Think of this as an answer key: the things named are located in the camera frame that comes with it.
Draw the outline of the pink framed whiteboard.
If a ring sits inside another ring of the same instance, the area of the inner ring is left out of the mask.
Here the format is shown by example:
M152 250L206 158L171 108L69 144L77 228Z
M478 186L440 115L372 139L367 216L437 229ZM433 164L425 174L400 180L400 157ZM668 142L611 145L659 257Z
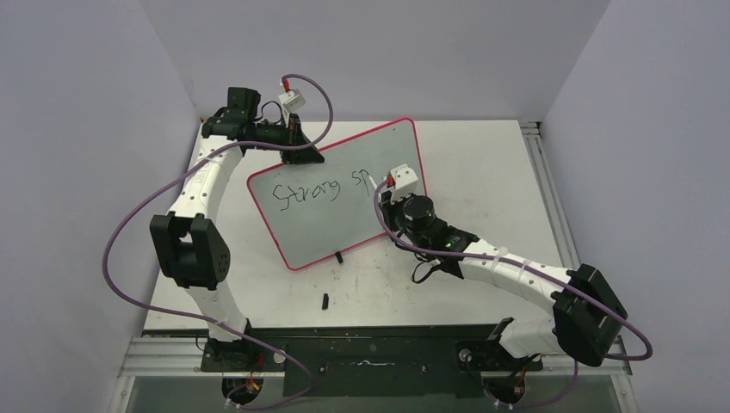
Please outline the pink framed whiteboard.
M415 122L401 118L327 145L324 163L279 164L252 174L251 197L285 266L293 271L382 235L372 176L381 182L403 163L426 194Z

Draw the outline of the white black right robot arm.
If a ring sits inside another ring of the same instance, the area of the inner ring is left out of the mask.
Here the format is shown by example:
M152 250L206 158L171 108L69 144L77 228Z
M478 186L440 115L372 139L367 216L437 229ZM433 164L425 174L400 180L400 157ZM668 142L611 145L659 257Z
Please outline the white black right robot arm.
M395 246L416 256L429 271L481 282L541 309L537 317L504 317L486 346L488 360L508 368L534 354L562 353L599 367L620 360L611 352L628 325L628 313L603 273L589 264L549 266L510 253L439 219L430 199L411 194L398 202L389 192L373 197L374 213Z

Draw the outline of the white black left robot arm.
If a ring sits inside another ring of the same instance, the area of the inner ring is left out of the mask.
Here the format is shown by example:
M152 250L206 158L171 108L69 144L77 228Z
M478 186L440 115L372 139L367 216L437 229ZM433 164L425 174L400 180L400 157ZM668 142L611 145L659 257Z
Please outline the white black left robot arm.
M256 149L279 146L284 164L325 160L302 131L295 112L305 100L297 89L279 96L281 119L276 123L258 117L260 101L253 89L228 90L226 106L201 126L198 157L182 192L166 214L153 216L150 223L162 274L194 300L207 317L210 338L226 342L223 359L238 371L254 364L257 347L240 337L250 322L227 284L231 252L215 225L227 184L247 151L246 142Z

